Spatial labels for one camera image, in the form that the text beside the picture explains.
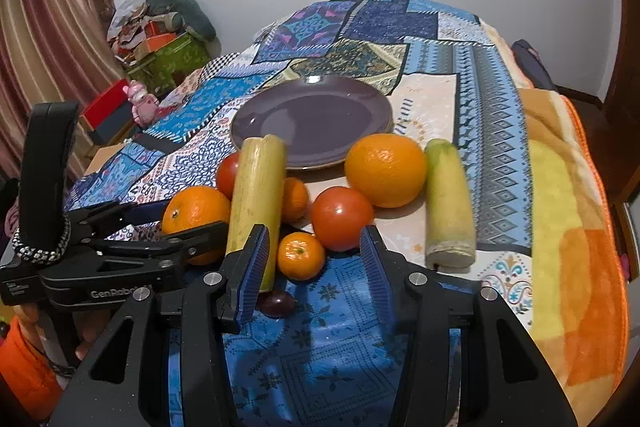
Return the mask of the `left human hand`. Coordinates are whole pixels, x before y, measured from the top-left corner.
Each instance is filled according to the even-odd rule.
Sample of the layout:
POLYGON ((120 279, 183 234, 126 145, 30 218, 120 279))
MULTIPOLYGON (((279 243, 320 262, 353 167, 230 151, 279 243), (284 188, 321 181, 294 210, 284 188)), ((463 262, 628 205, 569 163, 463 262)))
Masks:
MULTIPOLYGON (((17 317, 21 332, 28 342, 29 348, 40 355, 47 353, 43 344, 49 341, 48 335, 40 324, 40 313, 35 303, 26 303, 13 307, 14 315, 17 317)), ((74 323, 77 327, 80 343, 75 350, 75 357, 82 361, 93 343, 105 329, 111 320, 111 312, 108 310, 94 310, 81 312, 79 319, 74 323)))

